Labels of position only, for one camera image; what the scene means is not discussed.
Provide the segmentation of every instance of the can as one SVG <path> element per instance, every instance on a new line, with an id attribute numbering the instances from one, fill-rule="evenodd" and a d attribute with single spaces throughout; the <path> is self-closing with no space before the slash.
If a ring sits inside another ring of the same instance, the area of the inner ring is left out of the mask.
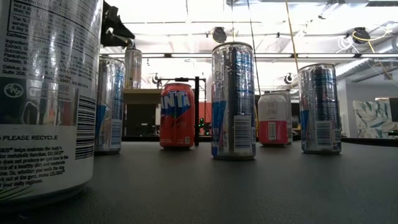
<path id="1" fill-rule="evenodd" d="M 141 88 L 142 52 L 137 49 L 127 49 L 124 53 L 126 64 L 126 88 Z"/>
<path id="2" fill-rule="evenodd" d="M 286 100 L 286 121 L 287 121 L 287 139 L 288 143 L 291 144 L 293 142 L 293 133 L 292 133 L 292 99 L 290 97 L 290 90 L 277 90 L 273 91 L 273 93 L 281 94 L 285 97 Z"/>
<path id="3" fill-rule="evenodd" d="M 95 153 L 117 154 L 123 126 L 124 63 L 100 56 L 95 124 Z"/>
<path id="4" fill-rule="evenodd" d="M 166 84 L 161 93 L 160 146 L 189 148 L 195 137 L 195 104 L 191 86 Z"/>
<path id="5" fill-rule="evenodd" d="M 93 174 L 102 0 L 0 1 L 0 212 L 77 194 Z"/>
<path id="6" fill-rule="evenodd" d="M 281 93 L 261 95 L 258 102 L 259 142 L 263 145 L 289 143 L 287 102 Z"/>
<path id="7" fill-rule="evenodd" d="M 339 154 L 341 123 L 334 65 L 316 64 L 298 71 L 301 138 L 304 152 Z"/>
<path id="8" fill-rule="evenodd" d="M 212 55 L 212 140 L 215 159 L 253 159 L 256 155 L 252 47 L 220 44 Z"/>

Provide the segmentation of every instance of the energy drink can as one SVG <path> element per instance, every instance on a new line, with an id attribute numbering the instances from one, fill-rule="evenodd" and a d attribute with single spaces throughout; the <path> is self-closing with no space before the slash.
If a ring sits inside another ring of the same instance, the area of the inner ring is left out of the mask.
<path id="1" fill-rule="evenodd" d="M 191 86 L 166 84 L 160 99 L 160 145 L 164 148 L 189 148 L 195 137 L 195 105 Z"/>
<path id="2" fill-rule="evenodd" d="M 215 159 L 253 159 L 256 155 L 252 47 L 241 42 L 213 49 L 211 88 Z"/>
<path id="3" fill-rule="evenodd" d="M 115 154 L 121 150 L 124 72 L 121 60 L 105 56 L 99 58 L 95 126 L 97 154 Z"/>
<path id="4" fill-rule="evenodd" d="M 102 5 L 0 1 L 0 213 L 64 200 L 93 175 Z"/>
<path id="5" fill-rule="evenodd" d="M 272 93 L 278 93 L 285 97 L 286 100 L 286 122 L 287 122 L 287 144 L 293 142 L 292 134 L 292 99 L 290 98 L 290 90 L 277 90 Z"/>
<path id="6" fill-rule="evenodd" d="M 258 103 L 259 141 L 263 145 L 284 145 L 289 142 L 285 96 L 279 92 L 267 93 Z"/>
<path id="7" fill-rule="evenodd" d="M 334 65 L 316 64 L 298 71 L 301 138 L 304 152 L 339 154 L 341 123 Z"/>
<path id="8" fill-rule="evenodd" d="M 124 63 L 126 63 L 126 88 L 141 88 L 142 52 L 137 49 L 127 49 Z"/>

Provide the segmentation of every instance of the fanta logo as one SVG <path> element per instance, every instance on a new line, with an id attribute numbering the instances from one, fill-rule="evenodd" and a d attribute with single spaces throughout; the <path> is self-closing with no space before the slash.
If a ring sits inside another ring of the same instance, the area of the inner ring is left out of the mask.
<path id="1" fill-rule="evenodd" d="M 161 97 L 160 103 L 162 105 L 162 115 L 172 115 L 174 118 L 178 118 L 191 108 L 189 97 L 184 91 L 170 92 Z"/>
<path id="2" fill-rule="evenodd" d="M 162 109 L 174 107 L 177 103 L 179 108 L 183 106 L 191 106 L 188 96 L 183 91 L 171 92 L 161 98 Z"/>

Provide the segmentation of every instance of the nutrition label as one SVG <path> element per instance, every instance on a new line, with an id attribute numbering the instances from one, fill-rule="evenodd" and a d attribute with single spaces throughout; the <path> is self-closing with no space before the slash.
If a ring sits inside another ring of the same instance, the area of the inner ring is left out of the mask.
<path id="1" fill-rule="evenodd" d="M 91 88 L 99 48 L 100 20 L 93 20 L 98 1 L 10 2 L 1 76 Z"/>
<path id="2" fill-rule="evenodd" d="M 10 147 L 0 148 L 0 159 L 1 189 L 38 184 L 44 177 L 62 175 L 68 156 L 62 146 Z"/>

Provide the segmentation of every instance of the black pole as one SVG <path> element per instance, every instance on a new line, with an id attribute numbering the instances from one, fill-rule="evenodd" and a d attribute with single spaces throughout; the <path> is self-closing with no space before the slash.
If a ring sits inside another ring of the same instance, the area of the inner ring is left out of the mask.
<path id="1" fill-rule="evenodd" d="M 195 146 L 199 146 L 199 77 L 195 77 Z"/>

